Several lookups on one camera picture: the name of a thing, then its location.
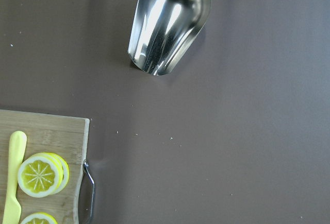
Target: wood grain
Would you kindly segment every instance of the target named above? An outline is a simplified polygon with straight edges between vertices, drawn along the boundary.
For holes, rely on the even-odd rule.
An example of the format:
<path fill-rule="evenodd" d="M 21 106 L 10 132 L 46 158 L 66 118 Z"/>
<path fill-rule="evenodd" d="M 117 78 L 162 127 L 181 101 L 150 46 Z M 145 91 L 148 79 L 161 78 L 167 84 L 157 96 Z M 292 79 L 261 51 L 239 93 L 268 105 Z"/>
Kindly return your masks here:
<path fill-rule="evenodd" d="M 12 132 L 27 135 L 24 159 L 38 152 L 62 156 L 70 168 L 67 186 L 58 194 L 33 198 L 18 187 L 17 199 L 22 206 L 21 220 L 34 212 L 47 212 L 59 224 L 78 224 L 78 198 L 86 158 L 89 119 L 0 110 L 0 220 L 3 219 L 8 172 L 8 142 Z"/>

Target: stainless steel scoop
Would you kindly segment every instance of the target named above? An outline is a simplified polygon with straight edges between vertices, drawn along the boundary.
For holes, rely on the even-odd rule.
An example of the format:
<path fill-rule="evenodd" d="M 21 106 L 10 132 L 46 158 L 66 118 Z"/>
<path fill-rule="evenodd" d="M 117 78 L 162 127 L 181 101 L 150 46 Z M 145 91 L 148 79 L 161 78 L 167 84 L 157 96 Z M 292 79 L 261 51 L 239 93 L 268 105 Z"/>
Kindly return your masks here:
<path fill-rule="evenodd" d="M 170 73 L 204 26 L 211 0 L 139 0 L 128 54 L 152 75 Z"/>

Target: lemon slice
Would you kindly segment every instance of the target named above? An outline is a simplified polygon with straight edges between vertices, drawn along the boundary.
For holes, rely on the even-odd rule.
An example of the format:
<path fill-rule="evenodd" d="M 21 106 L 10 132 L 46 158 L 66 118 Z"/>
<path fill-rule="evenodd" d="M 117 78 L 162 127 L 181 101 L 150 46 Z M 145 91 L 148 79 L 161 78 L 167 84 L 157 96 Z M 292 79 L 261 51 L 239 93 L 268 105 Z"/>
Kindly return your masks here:
<path fill-rule="evenodd" d="M 52 156 L 55 159 L 59 160 L 59 162 L 61 163 L 61 166 L 63 168 L 63 180 L 62 180 L 62 183 L 52 193 L 52 195 L 53 195 L 53 194 L 59 193 L 61 190 L 63 190 L 66 187 L 66 185 L 67 185 L 67 183 L 69 181 L 70 171 L 69 171 L 69 166 L 68 166 L 67 162 L 61 156 L 59 156 L 56 153 L 47 153 L 47 154 L 49 154 L 50 156 Z"/>
<path fill-rule="evenodd" d="M 25 217 L 21 224 L 57 224 L 57 221 L 50 214 L 37 212 Z"/>
<path fill-rule="evenodd" d="M 63 180 L 63 169 L 51 156 L 35 154 L 19 168 L 18 183 L 32 197 L 45 197 L 54 192 Z"/>

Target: metal handle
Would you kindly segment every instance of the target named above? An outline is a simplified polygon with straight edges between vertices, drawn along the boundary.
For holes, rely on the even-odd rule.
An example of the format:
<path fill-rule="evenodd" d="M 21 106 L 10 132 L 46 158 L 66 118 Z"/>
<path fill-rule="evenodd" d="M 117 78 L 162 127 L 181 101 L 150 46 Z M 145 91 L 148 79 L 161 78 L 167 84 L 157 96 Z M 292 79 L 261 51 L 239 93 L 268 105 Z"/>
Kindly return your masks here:
<path fill-rule="evenodd" d="M 89 181 L 92 185 L 92 196 L 91 196 L 91 206 L 90 206 L 90 213 L 89 213 L 89 217 L 86 220 L 86 224 L 90 224 L 92 217 L 93 217 L 93 211 L 94 211 L 94 200 L 95 200 L 95 182 L 90 174 L 90 169 L 89 169 L 89 164 L 86 161 L 86 159 L 84 160 L 84 162 L 82 163 L 82 168 L 84 170 L 84 173 L 88 176 Z"/>

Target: yellow knife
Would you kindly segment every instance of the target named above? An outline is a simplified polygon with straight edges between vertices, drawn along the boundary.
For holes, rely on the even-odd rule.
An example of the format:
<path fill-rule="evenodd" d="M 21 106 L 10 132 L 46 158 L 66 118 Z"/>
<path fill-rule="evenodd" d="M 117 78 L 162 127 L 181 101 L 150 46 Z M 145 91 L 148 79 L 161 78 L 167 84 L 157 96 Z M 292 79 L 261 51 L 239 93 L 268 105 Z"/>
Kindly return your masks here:
<path fill-rule="evenodd" d="M 21 206 L 16 199 L 17 173 L 23 161 L 26 140 L 26 134 L 22 131 L 15 131 L 10 136 L 7 193 L 2 224 L 18 224 L 20 221 Z"/>

